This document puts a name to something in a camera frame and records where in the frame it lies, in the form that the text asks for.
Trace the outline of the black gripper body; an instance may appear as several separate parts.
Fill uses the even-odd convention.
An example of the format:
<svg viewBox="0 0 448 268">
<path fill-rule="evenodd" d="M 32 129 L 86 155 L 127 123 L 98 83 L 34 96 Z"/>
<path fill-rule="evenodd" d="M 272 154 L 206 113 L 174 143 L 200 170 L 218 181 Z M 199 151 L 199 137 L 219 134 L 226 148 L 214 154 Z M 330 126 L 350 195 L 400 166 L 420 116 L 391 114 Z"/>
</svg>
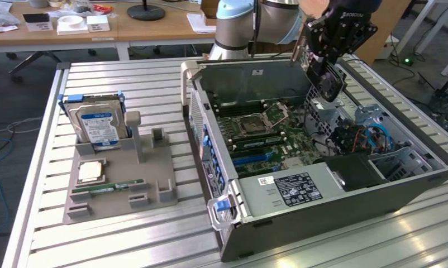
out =
<svg viewBox="0 0 448 268">
<path fill-rule="evenodd" d="M 372 0 L 330 0 L 323 18 L 327 25 L 336 25 L 346 18 L 362 24 L 371 22 L 372 14 L 378 11 L 378 1 Z"/>
</svg>

